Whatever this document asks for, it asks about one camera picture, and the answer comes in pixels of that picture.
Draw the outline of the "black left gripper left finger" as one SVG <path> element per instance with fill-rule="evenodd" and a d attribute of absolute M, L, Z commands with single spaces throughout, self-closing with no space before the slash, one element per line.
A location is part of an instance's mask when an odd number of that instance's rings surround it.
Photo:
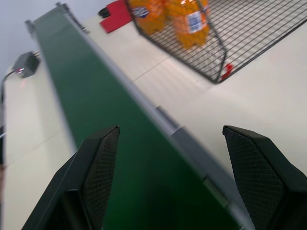
<path fill-rule="evenodd" d="M 115 171 L 119 126 L 83 140 L 54 174 L 22 230 L 102 230 Z"/>

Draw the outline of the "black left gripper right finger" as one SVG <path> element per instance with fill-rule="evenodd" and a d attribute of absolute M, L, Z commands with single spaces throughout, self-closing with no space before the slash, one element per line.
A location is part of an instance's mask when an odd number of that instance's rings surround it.
<path fill-rule="evenodd" d="M 307 230 L 307 176 L 268 138 L 224 126 L 235 182 L 256 230 Z"/>

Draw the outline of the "green conveyor belt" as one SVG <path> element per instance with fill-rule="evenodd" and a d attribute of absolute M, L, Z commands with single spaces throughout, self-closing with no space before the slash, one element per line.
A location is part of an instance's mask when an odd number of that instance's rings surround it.
<path fill-rule="evenodd" d="M 67 5 L 25 22 L 77 148 L 119 126 L 104 230 L 254 230 L 233 178 L 95 44 Z"/>

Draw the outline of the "black power adapter box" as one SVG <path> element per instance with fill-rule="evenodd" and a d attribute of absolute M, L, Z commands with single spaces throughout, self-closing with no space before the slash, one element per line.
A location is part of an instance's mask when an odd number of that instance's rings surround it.
<path fill-rule="evenodd" d="M 21 54 L 15 61 L 12 70 L 20 78 L 27 78 L 35 74 L 40 63 L 39 58 L 32 52 Z"/>

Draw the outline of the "red and black box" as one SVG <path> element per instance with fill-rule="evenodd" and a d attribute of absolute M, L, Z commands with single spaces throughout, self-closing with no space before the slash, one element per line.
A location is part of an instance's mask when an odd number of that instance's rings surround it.
<path fill-rule="evenodd" d="M 99 24 L 106 33 L 119 29 L 132 21 L 125 0 L 116 0 L 108 4 L 98 12 L 98 15 L 103 18 Z"/>

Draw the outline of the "orange soda bottle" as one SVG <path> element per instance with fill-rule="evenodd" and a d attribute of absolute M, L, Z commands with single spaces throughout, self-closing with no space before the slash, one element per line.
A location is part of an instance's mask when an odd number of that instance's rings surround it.
<path fill-rule="evenodd" d="M 208 0 L 168 0 L 166 6 L 176 38 L 185 49 L 206 44 Z"/>
<path fill-rule="evenodd" d="M 128 0 L 128 4 L 138 26 L 145 34 L 152 35 L 164 29 L 164 0 Z"/>

